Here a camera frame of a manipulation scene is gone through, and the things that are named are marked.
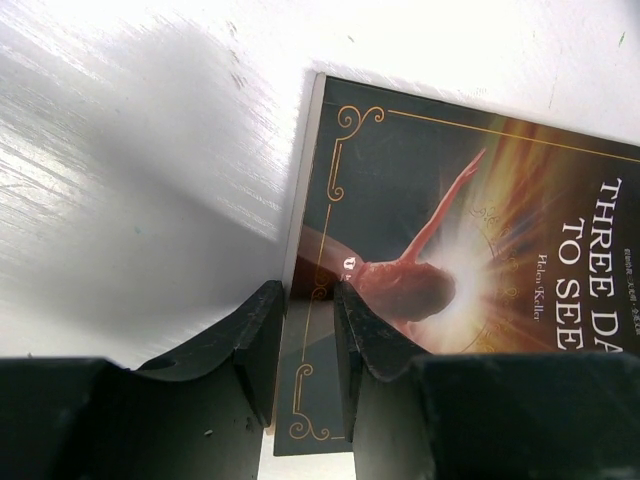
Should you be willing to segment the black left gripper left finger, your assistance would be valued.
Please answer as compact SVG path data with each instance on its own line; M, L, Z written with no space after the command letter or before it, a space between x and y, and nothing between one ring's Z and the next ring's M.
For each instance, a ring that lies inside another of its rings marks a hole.
M253 479L272 419L284 290L264 283L135 370L103 358L1 363L5 479Z

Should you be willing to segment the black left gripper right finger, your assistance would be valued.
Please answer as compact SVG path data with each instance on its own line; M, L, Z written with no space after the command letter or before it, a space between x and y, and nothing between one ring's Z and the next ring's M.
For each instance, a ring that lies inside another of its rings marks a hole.
M345 437L360 479L635 479L639 360L434 355L334 290Z

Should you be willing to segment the Three Days to See book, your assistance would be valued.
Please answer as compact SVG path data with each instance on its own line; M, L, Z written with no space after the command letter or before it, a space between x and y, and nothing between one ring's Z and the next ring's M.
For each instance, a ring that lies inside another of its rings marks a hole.
M343 281L432 354L639 350L637 143L320 74L294 217L279 457L350 448Z

